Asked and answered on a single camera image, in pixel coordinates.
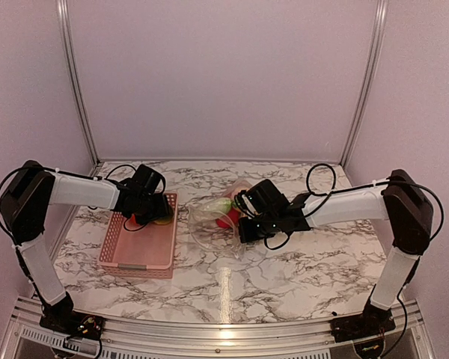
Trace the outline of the orange fake pumpkin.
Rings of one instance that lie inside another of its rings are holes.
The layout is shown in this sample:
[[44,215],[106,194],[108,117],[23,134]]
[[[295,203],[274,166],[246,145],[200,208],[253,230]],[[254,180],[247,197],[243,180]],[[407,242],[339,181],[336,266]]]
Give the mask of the orange fake pumpkin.
[[129,223],[135,226],[141,226],[142,220],[140,218],[137,218],[135,215],[132,215],[129,219]]

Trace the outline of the pale green fake cabbage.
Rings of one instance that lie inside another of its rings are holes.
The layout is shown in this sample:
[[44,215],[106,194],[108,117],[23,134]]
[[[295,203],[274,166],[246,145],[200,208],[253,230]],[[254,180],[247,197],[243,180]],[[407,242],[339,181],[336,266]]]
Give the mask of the pale green fake cabbage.
[[228,214],[233,207],[233,201],[229,197],[220,197],[204,204],[205,212],[220,212]]

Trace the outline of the clear zip top bag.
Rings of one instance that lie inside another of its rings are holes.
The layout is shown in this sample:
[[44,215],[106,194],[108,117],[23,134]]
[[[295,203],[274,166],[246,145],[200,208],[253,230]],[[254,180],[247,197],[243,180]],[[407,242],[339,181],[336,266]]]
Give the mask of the clear zip top bag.
[[204,203],[189,207],[188,229],[197,245],[227,257],[239,259],[244,256],[246,245],[240,241],[238,222],[241,218],[253,218],[257,210],[249,200],[236,199],[241,191],[250,188],[248,180],[239,178]]

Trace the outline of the red fake tomato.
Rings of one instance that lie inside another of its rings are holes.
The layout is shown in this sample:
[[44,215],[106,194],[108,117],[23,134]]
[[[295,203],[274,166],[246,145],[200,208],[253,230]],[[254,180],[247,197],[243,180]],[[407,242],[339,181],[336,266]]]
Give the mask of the red fake tomato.
[[241,213],[238,210],[232,208],[228,213],[222,215],[220,218],[217,218],[216,224],[220,228],[231,228],[232,226],[238,224],[240,216]]

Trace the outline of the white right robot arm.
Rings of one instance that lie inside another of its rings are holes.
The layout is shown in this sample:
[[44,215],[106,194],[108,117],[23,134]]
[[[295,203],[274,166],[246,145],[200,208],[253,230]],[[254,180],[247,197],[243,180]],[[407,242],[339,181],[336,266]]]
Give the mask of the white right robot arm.
[[436,193],[415,182],[403,169],[351,188],[333,185],[319,193],[307,187],[292,200],[271,180],[264,179],[235,194],[233,201],[243,214],[238,220],[243,244],[268,242],[278,234],[290,238],[294,233],[352,221],[369,221],[375,230],[388,228],[386,262],[364,309],[331,321],[338,343],[382,336],[395,329],[391,307],[442,230],[442,224],[433,223],[434,212],[445,215]]

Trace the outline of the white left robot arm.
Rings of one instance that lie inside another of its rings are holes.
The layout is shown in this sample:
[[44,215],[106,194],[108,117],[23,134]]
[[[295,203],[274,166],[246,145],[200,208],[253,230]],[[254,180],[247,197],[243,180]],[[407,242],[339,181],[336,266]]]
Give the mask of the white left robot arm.
[[81,337],[100,337],[103,327],[103,318],[74,310],[73,300],[58,278],[44,239],[49,207],[66,204],[107,209],[145,226],[171,214],[165,189],[165,177],[146,165],[117,181],[28,160],[5,176],[0,182],[0,228],[11,238],[19,265],[40,299],[42,327]]

